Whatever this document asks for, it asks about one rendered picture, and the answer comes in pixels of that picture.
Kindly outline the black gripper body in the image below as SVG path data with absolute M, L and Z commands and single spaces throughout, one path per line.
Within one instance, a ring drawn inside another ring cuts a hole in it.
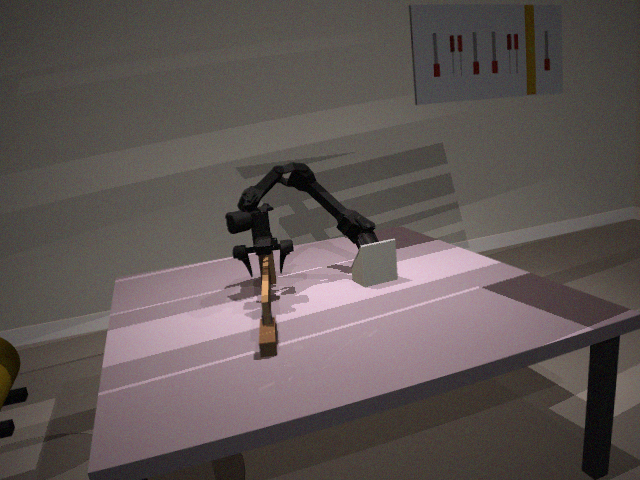
M 270 226 L 266 227 L 266 228 L 261 228 L 261 229 L 252 229 L 252 239 L 253 239 L 253 246 L 255 244 L 255 237 L 256 237 L 256 233 L 260 233 L 260 236 L 267 236 L 267 232 L 270 232 Z M 280 244 L 278 244 L 278 249 L 274 249 L 274 250 L 280 250 L 281 253 L 286 253 L 286 252 L 293 252 L 293 242 L 291 239 L 288 240 L 280 240 Z M 233 258 L 234 259 L 240 259 L 240 258 L 246 258 L 246 255 L 248 253 L 255 253 L 255 247 L 247 247 L 245 245 L 238 245 L 238 246 L 234 246 L 233 250 L 232 250 L 232 254 L 233 254 Z

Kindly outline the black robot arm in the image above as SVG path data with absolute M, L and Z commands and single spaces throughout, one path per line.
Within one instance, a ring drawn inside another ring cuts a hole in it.
M 289 178 L 283 174 L 291 172 Z M 274 210 L 268 203 L 257 207 L 261 198 L 276 184 L 282 183 L 287 187 L 295 187 L 299 191 L 310 194 L 334 218 L 337 229 L 347 236 L 358 250 L 361 245 L 379 242 L 374 233 L 375 223 L 365 218 L 355 210 L 346 209 L 315 179 L 313 171 L 304 163 L 291 162 L 285 165 L 275 165 L 255 186 L 243 190 L 237 204 L 239 211 L 227 212 L 225 215 L 227 230 L 231 234 L 252 229 L 269 227 L 268 211 Z M 256 233 L 256 255 L 270 255 L 272 250 L 278 249 L 277 237 L 271 232 L 267 236 Z

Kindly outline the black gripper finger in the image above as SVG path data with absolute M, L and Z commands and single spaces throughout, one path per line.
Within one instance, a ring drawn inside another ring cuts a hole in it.
M 284 264 L 284 260 L 286 258 L 286 255 L 289 255 L 289 254 L 290 254 L 290 252 L 281 253 L 281 251 L 280 251 L 280 274 L 282 273 L 283 264 Z
M 240 258 L 240 259 L 238 259 L 238 261 L 242 261 L 245 264 L 250 276 L 253 277 L 248 254 L 246 255 L 246 258 Z

